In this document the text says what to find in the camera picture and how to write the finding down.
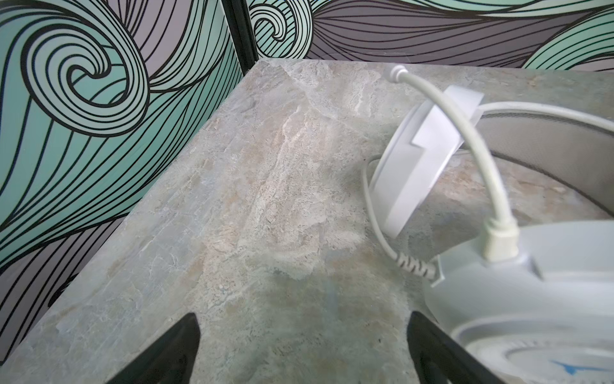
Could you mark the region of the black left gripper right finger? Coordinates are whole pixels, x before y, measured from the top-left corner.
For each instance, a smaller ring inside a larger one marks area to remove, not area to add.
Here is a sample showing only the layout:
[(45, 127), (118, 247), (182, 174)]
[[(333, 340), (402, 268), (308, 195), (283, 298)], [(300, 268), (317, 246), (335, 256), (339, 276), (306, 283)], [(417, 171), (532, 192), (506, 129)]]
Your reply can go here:
[(502, 382), (419, 311), (409, 318), (407, 342), (421, 383)]

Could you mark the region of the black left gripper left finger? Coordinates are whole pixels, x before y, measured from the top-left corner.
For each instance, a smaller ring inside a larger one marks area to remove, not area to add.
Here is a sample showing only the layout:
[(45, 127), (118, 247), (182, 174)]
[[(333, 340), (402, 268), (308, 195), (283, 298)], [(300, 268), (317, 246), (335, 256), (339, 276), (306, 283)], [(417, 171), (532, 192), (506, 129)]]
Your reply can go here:
[(189, 383), (200, 344), (195, 313), (188, 313), (147, 347), (108, 384)]

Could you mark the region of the white over-ear headphones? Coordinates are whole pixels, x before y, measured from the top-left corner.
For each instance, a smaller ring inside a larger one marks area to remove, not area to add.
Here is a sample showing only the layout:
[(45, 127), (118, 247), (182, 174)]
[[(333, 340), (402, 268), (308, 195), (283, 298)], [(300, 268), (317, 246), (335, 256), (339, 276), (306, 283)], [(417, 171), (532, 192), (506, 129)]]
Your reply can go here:
[[(423, 279), (435, 323), (494, 374), (541, 383), (613, 380), (613, 221), (521, 227), (494, 155), (510, 158), (613, 210), (613, 123), (531, 102), (483, 102), (424, 84), (373, 175), (363, 174), (378, 241)], [(457, 151), (476, 160), (493, 212), (478, 238), (422, 262), (393, 251)]]

